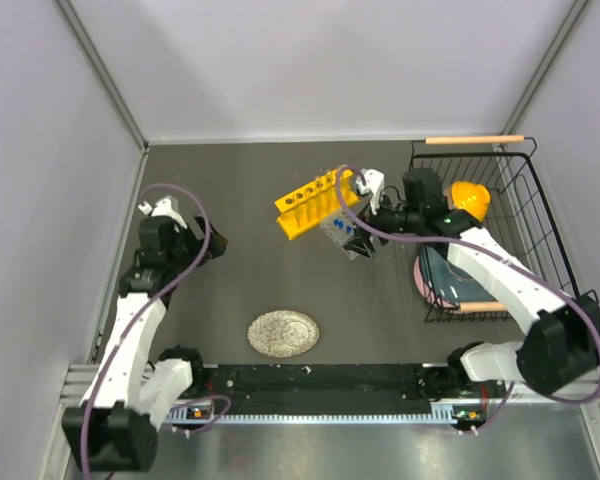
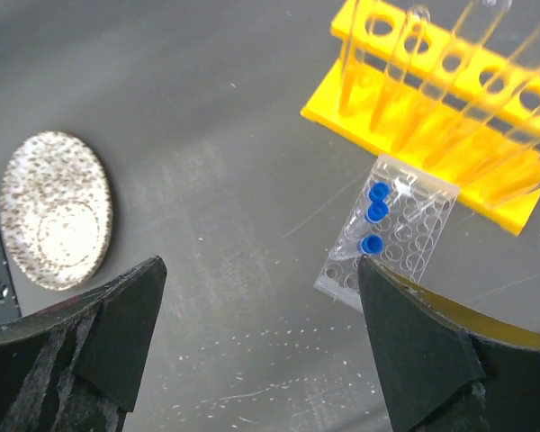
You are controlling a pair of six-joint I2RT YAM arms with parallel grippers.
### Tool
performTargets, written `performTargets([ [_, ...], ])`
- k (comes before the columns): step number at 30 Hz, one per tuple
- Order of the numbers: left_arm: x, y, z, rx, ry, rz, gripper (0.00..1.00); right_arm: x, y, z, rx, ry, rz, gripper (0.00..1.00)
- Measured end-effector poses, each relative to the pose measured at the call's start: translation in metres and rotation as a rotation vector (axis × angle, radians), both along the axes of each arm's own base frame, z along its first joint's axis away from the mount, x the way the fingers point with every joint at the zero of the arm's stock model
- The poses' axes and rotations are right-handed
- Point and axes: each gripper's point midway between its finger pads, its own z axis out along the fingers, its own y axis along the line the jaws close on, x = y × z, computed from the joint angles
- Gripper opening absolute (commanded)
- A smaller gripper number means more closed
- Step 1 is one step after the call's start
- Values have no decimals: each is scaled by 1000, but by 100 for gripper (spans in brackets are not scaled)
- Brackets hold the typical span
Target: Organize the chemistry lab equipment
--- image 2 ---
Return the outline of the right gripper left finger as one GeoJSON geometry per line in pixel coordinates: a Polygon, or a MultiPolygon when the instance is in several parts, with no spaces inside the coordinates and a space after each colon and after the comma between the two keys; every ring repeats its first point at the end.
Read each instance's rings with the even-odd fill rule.
{"type": "Polygon", "coordinates": [[[0,431],[121,431],[167,279],[159,256],[0,325],[0,431]]]}

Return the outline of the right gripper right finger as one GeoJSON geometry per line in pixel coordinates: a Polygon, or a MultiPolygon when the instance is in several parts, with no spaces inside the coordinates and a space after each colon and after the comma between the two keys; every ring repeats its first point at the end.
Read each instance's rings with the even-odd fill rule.
{"type": "Polygon", "coordinates": [[[540,431],[540,333],[362,256],[358,286],[395,431],[540,431]]]}

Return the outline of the short tube blue cap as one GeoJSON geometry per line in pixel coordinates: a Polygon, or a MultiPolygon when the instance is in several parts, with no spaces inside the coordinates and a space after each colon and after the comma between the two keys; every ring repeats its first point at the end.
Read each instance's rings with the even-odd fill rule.
{"type": "Polygon", "coordinates": [[[357,239],[367,232],[372,225],[382,221],[388,213],[389,208],[385,202],[371,202],[366,209],[352,212],[343,233],[347,239],[357,239]]]}
{"type": "Polygon", "coordinates": [[[335,261],[345,261],[361,255],[379,255],[383,249],[383,239],[376,234],[369,234],[363,238],[345,241],[334,246],[328,252],[328,256],[335,261]]]}
{"type": "Polygon", "coordinates": [[[368,191],[368,198],[372,203],[384,202],[390,194],[390,187],[384,182],[374,183],[368,191]]]}

